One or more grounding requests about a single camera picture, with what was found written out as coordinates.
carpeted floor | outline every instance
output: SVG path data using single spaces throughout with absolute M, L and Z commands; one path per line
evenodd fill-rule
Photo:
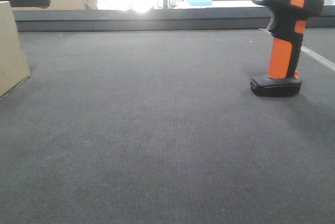
M 331 60 L 334 32 L 304 45 Z M 259 30 L 20 38 L 32 77 L 0 101 L 0 223 L 334 223 L 335 73 L 304 53 L 299 95 L 260 98 Z

blue object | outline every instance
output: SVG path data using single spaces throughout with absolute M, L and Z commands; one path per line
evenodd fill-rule
M 213 5 L 212 0 L 184 0 L 192 6 L 210 6 Z

orange and black barcode scanner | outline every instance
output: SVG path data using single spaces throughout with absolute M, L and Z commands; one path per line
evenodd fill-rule
M 252 1 L 270 8 L 272 18 L 267 29 L 274 38 L 267 75 L 253 78 L 251 90 L 258 96 L 293 96 L 301 87 L 296 68 L 306 21 L 321 15 L 324 0 Z

scanner trigger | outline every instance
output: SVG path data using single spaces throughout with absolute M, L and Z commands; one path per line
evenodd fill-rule
M 271 20 L 266 29 L 271 33 L 276 33 L 279 27 L 279 23 L 279 18 L 276 16 L 275 12 L 271 10 Z

black rubber base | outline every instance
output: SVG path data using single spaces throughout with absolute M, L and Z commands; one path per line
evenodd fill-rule
M 250 82 L 252 92 L 262 97 L 291 97 L 300 91 L 301 84 L 300 78 L 272 79 L 266 75 Z

